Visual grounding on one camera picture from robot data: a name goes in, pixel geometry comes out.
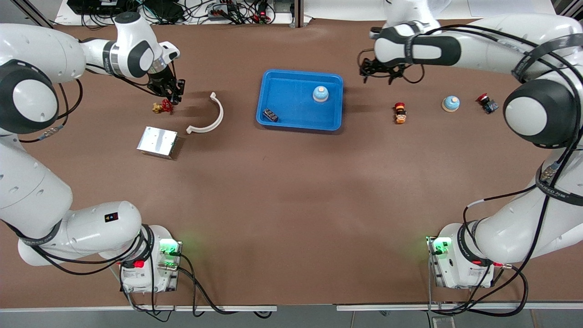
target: light blue round object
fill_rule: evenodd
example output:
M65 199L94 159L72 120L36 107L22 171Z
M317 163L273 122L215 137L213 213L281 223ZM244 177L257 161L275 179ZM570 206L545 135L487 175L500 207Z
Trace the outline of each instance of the light blue round object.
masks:
M314 93L312 95L315 101L323 103L328 100L329 93L325 86L319 86L314 89Z
M459 98L456 96L447 96L441 103L441 107L448 112L456 111L459 108Z

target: gray floor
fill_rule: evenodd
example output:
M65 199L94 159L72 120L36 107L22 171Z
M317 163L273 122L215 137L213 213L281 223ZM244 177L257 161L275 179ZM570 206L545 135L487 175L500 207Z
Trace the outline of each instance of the gray floor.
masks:
M581 328L583 310L536 310L538 325L535 327L529 310L509 318L495 318L473 313L455 317L457 328ZM206 313L194 318L188 312L173 313L166 324L159 323L146 315L131 311L87 311L87 312L33 312L0 313L2 328L157 328L174 327L197 328L349 328L351 312L337 312L334 306L280 306L271 318L262 320L253 313L237 313L222 316ZM388 316L379 312L356 312L354 328L426 328L427 315L421 311L393 311Z

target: white curved handle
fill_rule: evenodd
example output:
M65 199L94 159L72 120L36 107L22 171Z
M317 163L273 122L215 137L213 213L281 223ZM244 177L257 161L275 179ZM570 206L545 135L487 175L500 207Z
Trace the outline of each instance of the white curved handle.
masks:
M190 134L192 132L194 132L194 133L211 132L216 127L218 127L219 124L223 121L223 105L220 103L220 101L217 99L216 96L217 95L214 92L210 94L210 99L213 100L215 103L219 104L219 116L217 117L217 119L211 125L204 127L204 128L197 128L197 127L193 127L192 125L189 125L188 128L186 129L186 132L188 134Z

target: white table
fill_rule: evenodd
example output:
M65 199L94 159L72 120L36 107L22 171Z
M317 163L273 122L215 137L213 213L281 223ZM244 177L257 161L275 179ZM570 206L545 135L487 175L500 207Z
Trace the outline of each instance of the white table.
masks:
M179 0L179 3L187 7L199 4L201 0ZM385 20L385 13L382 7L383 0L305 0L305 21L311 17L339 20ZM537 13L554 13L550 0L532 0ZM202 5L193 16L202 16L206 12L206 5ZM268 9L268 15L272 16L272 11ZM437 19L469 19L475 18L471 15L468 0L453 0L451 4L438 16ZM87 25L95 25L85 17ZM110 19L102 20L111 23ZM189 19L186 24L197 24L197 19ZM63 25L81 25L81 16L76 15L63 0L56 22ZM205 24L224 24L226 21L211 22ZM292 22L291 13L278 13L274 24L289 24Z

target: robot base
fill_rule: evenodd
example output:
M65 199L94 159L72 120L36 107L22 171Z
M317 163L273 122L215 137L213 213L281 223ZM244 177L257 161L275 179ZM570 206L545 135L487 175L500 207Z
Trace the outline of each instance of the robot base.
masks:
M122 268L121 282L127 292L167 292L175 291L178 282L178 271L175 269L180 264L180 256L169 256L160 251L161 239L172 239L170 232L159 225L149 226L154 234L154 246L152 249L152 262L154 264L154 287L152 288L152 269L150 268L150 259L143 263L141 268ZM182 244L178 243L177 252L181 251ZM172 269L168 265L160 267L160 264L171 264L175 268Z
M487 270L481 287L488 288L494 277L494 268L492 265L489 270L487 267L477 266L463 256L457 240L461 226L459 223L449 224L441 230L439 237L427 238L430 253L438 249L447 250L441 255L430 255L435 282L438 287L472 288L480 283Z

